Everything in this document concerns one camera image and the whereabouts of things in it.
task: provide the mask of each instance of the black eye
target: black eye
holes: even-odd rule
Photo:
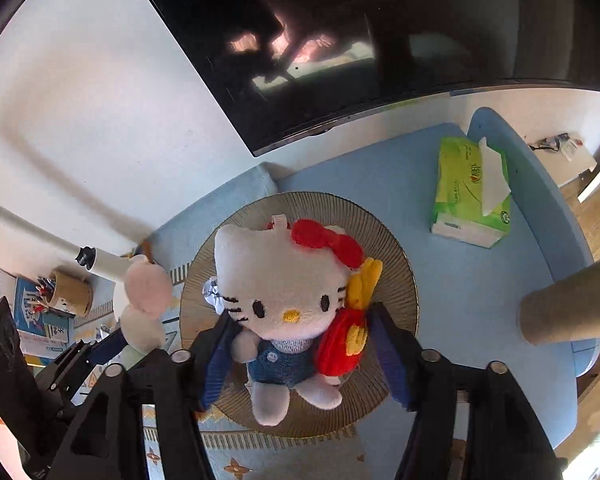
[[[264,305],[261,301],[253,302],[253,313],[261,319],[264,317]]]
[[[326,294],[320,298],[320,308],[323,312],[327,312],[329,309],[329,297]]]

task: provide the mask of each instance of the white tissue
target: white tissue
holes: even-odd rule
[[[502,173],[502,158],[498,152],[487,146],[483,137],[478,142],[482,155],[482,216],[487,216],[499,206],[511,190]]]

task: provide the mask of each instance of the round glass plate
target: round glass plate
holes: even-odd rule
[[[414,334],[418,327],[418,295],[409,261],[389,229],[369,211],[344,198],[321,192],[281,193],[257,200],[231,215],[222,225],[235,224],[262,230],[271,216],[285,214],[289,222],[312,218],[323,225],[338,225],[353,236],[366,256],[382,260],[383,270],[373,301],[382,301],[394,323]],[[182,291],[180,333],[183,348],[196,335],[215,325],[218,316],[202,297],[202,286],[216,274],[214,238],[200,247],[189,267]],[[384,376],[370,340],[359,367],[340,387],[342,404],[335,410],[319,410],[295,392],[285,419],[275,427],[260,426],[251,413],[251,399],[244,386],[225,385],[216,406],[231,420],[252,430],[287,438],[321,436],[353,424],[378,406],[388,394]]]

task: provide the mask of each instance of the tissue pack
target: tissue pack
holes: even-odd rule
[[[507,161],[500,156],[502,173],[509,181]],[[509,232],[509,196],[491,213],[482,214],[484,178],[478,144],[466,137],[442,139],[432,233],[489,248]]]

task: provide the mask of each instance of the white pipe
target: white pipe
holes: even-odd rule
[[[41,242],[44,242],[48,245],[51,245],[53,248],[58,250],[60,253],[64,254],[67,258],[71,258],[72,260],[80,252],[80,247],[74,245],[66,240],[55,236],[44,229],[39,228],[38,226],[33,225],[30,222],[27,222],[25,219],[20,218],[17,215],[14,215],[8,209],[3,208],[0,205],[0,224],[6,224],[16,231],[23,232]]]

